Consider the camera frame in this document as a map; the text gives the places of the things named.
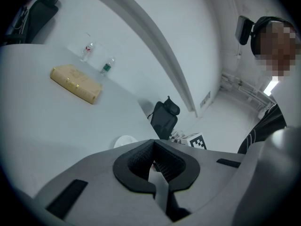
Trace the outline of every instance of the air vent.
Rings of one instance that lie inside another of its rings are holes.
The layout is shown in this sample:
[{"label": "air vent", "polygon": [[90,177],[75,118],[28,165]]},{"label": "air vent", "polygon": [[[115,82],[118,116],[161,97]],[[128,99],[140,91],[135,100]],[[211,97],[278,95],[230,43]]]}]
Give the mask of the air vent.
[{"label": "air vent", "polygon": [[211,91],[209,91],[209,93],[206,95],[205,99],[203,99],[203,101],[201,102],[201,108],[204,106],[204,104],[207,103],[207,101],[209,100],[211,96]]}]

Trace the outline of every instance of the fluorescent light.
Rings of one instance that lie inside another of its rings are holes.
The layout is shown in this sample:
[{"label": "fluorescent light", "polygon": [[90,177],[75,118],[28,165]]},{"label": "fluorescent light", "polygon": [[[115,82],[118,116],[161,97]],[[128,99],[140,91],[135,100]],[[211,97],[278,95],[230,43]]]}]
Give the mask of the fluorescent light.
[{"label": "fluorescent light", "polygon": [[263,93],[266,94],[267,96],[270,96],[272,89],[278,84],[278,82],[279,81],[271,81],[269,85],[265,88]]}]

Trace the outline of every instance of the green bottle label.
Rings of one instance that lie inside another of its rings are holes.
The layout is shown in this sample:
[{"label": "green bottle label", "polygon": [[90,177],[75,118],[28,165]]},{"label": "green bottle label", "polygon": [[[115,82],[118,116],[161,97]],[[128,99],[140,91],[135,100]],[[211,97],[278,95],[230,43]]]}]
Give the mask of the green bottle label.
[{"label": "green bottle label", "polygon": [[103,69],[106,71],[106,72],[109,72],[109,70],[111,69],[111,66],[108,65],[108,64],[105,64]]}]

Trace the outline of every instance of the white plate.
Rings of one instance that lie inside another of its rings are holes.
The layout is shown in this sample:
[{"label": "white plate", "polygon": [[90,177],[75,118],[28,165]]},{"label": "white plate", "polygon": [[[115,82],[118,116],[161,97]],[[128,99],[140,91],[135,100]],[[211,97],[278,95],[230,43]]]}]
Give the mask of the white plate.
[{"label": "white plate", "polygon": [[127,145],[127,144],[131,144],[131,143],[134,143],[134,142],[138,142],[138,141],[135,138],[131,137],[131,136],[127,136],[127,135],[121,136],[116,141],[116,143],[114,145],[114,148],[120,147],[120,146],[123,146],[123,145]]}]

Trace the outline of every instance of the water bottle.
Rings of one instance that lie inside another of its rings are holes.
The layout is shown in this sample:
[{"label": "water bottle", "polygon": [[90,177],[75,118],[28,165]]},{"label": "water bottle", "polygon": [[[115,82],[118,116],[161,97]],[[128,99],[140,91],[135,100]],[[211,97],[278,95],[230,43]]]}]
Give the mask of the water bottle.
[{"label": "water bottle", "polygon": [[81,55],[79,56],[80,60],[86,61],[88,54],[90,54],[92,52],[94,47],[95,47],[94,42],[87,44],[86,47],[84,48],[84,50],[81,52]]},{"label": "water bottle", "polygon": [[109,59],[105,65],[103,66],[103,69],[100,71],[100,73],[103,75],[103,76],[106,76],[107,73],[109,72],[109,70],[112,68],[113,64],[115,63],[115,59],[114,58],[111,58]]}]

